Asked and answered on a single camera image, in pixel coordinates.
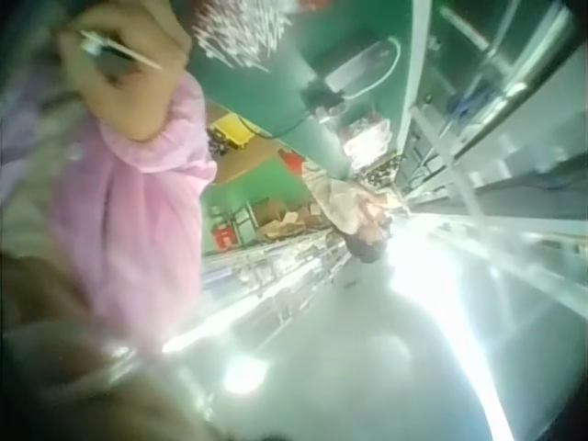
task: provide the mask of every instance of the dark hair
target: dark hair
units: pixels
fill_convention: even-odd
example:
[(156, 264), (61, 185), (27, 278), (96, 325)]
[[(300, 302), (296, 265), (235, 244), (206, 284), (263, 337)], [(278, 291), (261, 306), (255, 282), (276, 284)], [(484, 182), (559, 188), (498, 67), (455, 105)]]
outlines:
[(386, 241), (380, 241), (369, 245), (359, 239), (357, 234), (347, 234), (334, 226), (333, 228), (345, 241), (349, 253), (357, 257), (364, 264), (378, 262), (386, 252)]

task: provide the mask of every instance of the white shirt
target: white shirt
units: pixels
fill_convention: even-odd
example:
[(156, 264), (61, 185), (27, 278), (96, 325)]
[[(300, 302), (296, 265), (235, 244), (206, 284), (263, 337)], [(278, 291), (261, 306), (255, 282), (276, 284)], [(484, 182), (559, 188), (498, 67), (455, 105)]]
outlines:
[(354, 185), (329, 177), (310, 161), (302, 165), (302, 180), (329, 221), (346, 234), (357, 232), (364, 215), (357, 203), (359, 190)]

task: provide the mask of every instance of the pink sleeve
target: pink sleeve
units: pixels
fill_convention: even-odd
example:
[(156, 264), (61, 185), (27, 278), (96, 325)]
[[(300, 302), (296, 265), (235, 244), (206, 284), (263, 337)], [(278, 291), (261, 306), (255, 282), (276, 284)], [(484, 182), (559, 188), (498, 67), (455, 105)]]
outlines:
[(66, 167), (51, 210), (92, 313), (150, 347), (198, 306), (198, 197), (216, 173), (205, 121), (200, 87), (188, 75), (163, 132), (147, 145), (88, 120), (78, 140), (85, 154)]
[(130, 141), (105, 122), (100, 132), (106, 145), (125, 163), (144, 173), (157, 173), (208, 162), (207, 175), (214, 178), (216, 167), (209, 156), (206, 132), (206, 108), (202, 88), (185, 73), (170, 105), (164, 129), (151, 141)]

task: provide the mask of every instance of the pen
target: pen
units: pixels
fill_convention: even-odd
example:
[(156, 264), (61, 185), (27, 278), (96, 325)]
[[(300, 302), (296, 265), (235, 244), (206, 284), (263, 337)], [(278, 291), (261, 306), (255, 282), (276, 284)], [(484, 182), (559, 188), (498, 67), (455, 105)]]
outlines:
[(133, 51), (108, 37), (102, 37), (94, 31), (80, 30), (80, 34), (85, 38), (82, 42), (82, 49), (91, 55), (98, 55), (103, 48), (112, 48), (115, 51), (124, 53), (130, 56), (136, 62), (142, 62), (143, 64), (152, 67), (153, 69), (161, 70), (162, 66), (158, 63), (150, 60), (149, 58), (141, 55), (140, 53)]

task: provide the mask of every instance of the woman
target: woman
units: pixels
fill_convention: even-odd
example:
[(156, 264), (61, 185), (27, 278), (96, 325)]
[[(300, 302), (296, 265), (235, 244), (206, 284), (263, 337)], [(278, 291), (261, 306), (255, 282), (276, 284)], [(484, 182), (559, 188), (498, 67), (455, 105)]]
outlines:
[(301, 175), (349, 252), (363, 263), (378, 261), (388, 238), (383, 207), (398, 206), (393, 195), (377, 195), (358, 183), (333, 179), (310, 161), (302, 164)]
[[(82, 49), (82, 30), (114, 35), (161, 69), (136, 63), (113, 81)], [(169, 2), (128, 0), (85, 11), (57, 40), (87, 113), (63, 149), (69, 159), (49, 203), (56, 255), (42, 257), (63, 253), (92, 317), (158, 351), (198, 299), (198, 197), (216, 173), (202, 91), (185, 72), (191, 38)], [(34, 153), (30, 161), (30, 171), (42, 168)], [(26, 210), (12, 220), (6, 211), (3, 233), (15, 237)], [(35, 254), (25, 242), (3, 237), (11, 254)]]

